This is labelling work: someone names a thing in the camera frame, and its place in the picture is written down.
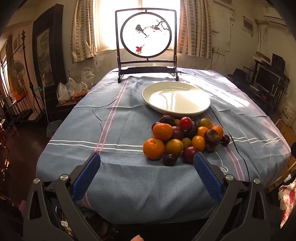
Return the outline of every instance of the finger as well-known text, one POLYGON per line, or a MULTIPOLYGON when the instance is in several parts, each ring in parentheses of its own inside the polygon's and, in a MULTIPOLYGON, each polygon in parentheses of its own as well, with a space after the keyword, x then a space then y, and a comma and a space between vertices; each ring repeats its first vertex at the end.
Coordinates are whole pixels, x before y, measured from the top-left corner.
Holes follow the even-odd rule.
POLYGON ((140 235, 138 235, 138 236, 135 236, 131 241, 144 241, 144 239, 142 239, 140 235))

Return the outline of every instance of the white plate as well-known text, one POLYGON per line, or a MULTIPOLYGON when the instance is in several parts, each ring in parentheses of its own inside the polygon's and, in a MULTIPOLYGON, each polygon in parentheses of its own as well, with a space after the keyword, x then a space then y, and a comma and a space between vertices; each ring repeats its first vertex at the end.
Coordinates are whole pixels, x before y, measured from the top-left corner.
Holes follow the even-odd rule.
POLYGON ((143 90, 142 97, 152 109, 173 116, 198 115, 210 106, 206 92, 177 81, 151 84, 143 90))

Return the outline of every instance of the large framed painting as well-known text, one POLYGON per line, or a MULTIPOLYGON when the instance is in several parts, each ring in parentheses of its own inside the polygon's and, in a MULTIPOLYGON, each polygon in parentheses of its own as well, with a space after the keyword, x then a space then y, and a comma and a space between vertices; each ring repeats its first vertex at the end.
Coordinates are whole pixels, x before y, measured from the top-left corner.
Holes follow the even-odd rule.
POLYGON ((62 48, 62 18, 64 5, 55 4, 33 23, 32 50, 38 86, 45 85, 46 106, 57 104, 57 86, 67 82, 62 48))

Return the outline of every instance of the blue gripper pad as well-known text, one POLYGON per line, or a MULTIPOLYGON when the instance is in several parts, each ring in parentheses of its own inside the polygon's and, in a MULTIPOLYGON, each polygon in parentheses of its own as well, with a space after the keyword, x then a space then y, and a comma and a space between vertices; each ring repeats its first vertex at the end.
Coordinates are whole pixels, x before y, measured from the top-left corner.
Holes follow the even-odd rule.
POLYGON ((199 153, 195 154, 193 164, 211 198, 221 202, 223 199, 222 184, 199 153))
POLYGON ((72 185, 71 198, 74 202, 77 202, 83 198, 89 185, 94 179, 94 176, 98 172, 100 165, 100 155, 98 153, 95 153, 72 185))

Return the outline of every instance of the air conditioner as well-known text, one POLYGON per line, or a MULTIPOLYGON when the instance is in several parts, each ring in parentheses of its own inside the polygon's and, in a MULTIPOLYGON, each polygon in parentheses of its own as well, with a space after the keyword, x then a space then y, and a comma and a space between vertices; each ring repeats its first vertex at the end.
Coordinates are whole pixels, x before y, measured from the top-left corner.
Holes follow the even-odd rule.
POLYGON ((270 25, 287 29, 287 25, 273 7, 263 7, 263 16, 270 25))

